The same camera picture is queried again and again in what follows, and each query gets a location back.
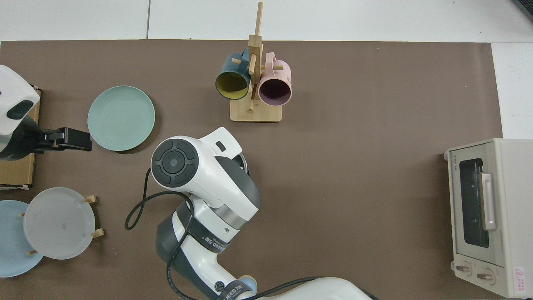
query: mug handle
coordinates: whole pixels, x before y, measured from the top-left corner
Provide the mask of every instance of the mug handle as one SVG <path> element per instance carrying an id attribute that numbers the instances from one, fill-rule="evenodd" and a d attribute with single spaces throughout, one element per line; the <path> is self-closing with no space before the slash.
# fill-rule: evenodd
<path id="1" fill-rule="evenodd" d="M 237 71 L 240 73 L 246 72 L 248 68 L 248 63 L 250 62 L 250 55 L 248 54 L 248 48 L 244 48 L 243 54 L 241 55 L 240 64 L 237 67 Z"/>
<path id="2" fill-rule="evenodd" d="M 265 59 L 265 75 L 274 76 L 274 62 L 276 61 L 276 55 L 274 52 L 269 52 L 266 54 Z"/>

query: light blue plate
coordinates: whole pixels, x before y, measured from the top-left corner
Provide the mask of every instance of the light blue plate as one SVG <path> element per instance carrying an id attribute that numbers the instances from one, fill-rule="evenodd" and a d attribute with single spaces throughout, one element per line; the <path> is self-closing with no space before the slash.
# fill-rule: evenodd
<path id="1" fill-rule="evenodd" d="M 150 98 L 137 88 L 121 85 L 106 90 L 94 100 L 87 125 L 98 145 L 124 151 L 146 140 L 155 120 L 156 112 Z"/>
<path id="2" fill-rule="evenodd" d="M 14 200 L 0 201 L 0 278 L 26 273 L 36 266 L 43 255 L 27 255 L 33 248 L 24 235 L 24 218 L 28 205 Z"/>

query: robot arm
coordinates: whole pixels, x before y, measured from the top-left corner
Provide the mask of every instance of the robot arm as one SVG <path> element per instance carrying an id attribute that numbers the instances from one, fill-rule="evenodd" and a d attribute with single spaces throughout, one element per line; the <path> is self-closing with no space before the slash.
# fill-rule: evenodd
<path id="1" fill-rule="evenodd" d="M 156 249 L 167 263 L 188 228 L 172 267 L 209 300 L 245 299 L 255 295 L 251 277 L 236 279 L 216 258 L 259 209 L 259 192 L 250 177 L 231 158 L 242 149 L 223 127 L 195 139 L 164 140 L 152 155 L 154 180 L 162 187 L 190 193 L 194 209 L 183 202 L 157 227 Z M 272 300 L 370 299 L 352 283 L 339 278 L 307 282 Z"/>
<path id="2" fill-rule="evenodd" d="M 26 114 L 39 95 L 19 74 L 0 65 L 0 159 L 18 160 L 30 153 L 91 150 L 91 136 L 71 128 L 41 130 Z"/>

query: brown mat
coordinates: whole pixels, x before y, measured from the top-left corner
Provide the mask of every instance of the brown mat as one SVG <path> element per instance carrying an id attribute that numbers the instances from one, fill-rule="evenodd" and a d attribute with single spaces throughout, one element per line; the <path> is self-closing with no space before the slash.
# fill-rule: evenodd
<path id="1" fill-rule="evenodd" d="M 263 291 L 313 275 L 352 281 L 381 299 L 500 298 L 450 270 L 450 147 L 502 137 L 490 44 L 264 42 L 290 64 L 293 99 L 275 124 L 233 123 L 214 81 L 246 41 L 2 42 L 0 63 L 43 89 L 42 128 L 87 130 L 92 101 L 132 85 L 154 102 L 150 137 L 127 153 L 37 157 L 29 202 L 54 186 L 95 194 L 103 238 L 70 260 L 44 258 L 0 280 L 0 299 L 177 299 L 156 254 L 156 226 L 181 202 L 147 204 L 132 231 L 156 145 L 219 126 L 240 142 L 261 209 L 219 262 Z M 149 193 L 161 188 L 151 181 Z M 200 297 L 175 276 L 186 293 Z"/>

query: white floor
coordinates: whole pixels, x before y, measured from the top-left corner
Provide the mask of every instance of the white floor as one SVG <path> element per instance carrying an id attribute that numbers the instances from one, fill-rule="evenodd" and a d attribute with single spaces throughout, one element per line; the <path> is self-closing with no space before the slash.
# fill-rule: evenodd
<path id="1" fill-rule="evenodd" d="M 251 0 L 0 0 L 0 41 L 245 40 Z M 506 138 L 533 139 L 533 22 L 511 0 L 264 0 L 264 40 L 489 42 Z"/>

